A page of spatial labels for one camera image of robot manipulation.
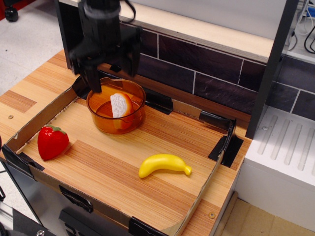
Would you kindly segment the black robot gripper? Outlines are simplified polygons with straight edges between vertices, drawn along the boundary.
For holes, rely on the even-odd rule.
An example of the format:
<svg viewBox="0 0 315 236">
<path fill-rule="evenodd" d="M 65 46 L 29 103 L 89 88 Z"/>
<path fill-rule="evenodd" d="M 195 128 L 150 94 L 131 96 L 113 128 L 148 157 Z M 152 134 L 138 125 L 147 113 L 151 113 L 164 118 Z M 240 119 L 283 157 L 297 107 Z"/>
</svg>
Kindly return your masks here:
<svg viewBox="0 0 315 236">
<path fill-rule="evenodd" d="M 142 28 L 121 25 L 118 17 L 104 20 L 83 15 L 80 23 L 83 39 L 69 52 L 70 66 L 93 92 L 102 91 L 97 68 L 104 62 L 118 60 L 128 75 L 137 74 Z"/>
</svg>

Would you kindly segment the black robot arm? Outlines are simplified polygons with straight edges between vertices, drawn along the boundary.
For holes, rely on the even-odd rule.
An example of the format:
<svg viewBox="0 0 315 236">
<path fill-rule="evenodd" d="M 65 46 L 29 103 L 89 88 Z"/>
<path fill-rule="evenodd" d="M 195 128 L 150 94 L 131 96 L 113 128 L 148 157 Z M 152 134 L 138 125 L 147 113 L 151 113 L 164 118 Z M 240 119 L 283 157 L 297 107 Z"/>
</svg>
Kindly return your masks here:
<svg viewBox="0 0 315 236">
<path fill-rule="evenodd" d="M 119 59 L 130 76 L 137 74 L 141 53 L 140 27 L 121 27 L 118 0 L 82 0 L 78 4 L 83 40 L 69 52 L 71 70 L 94 92 L 101 92 L 97 67 Z"/>
</svg>

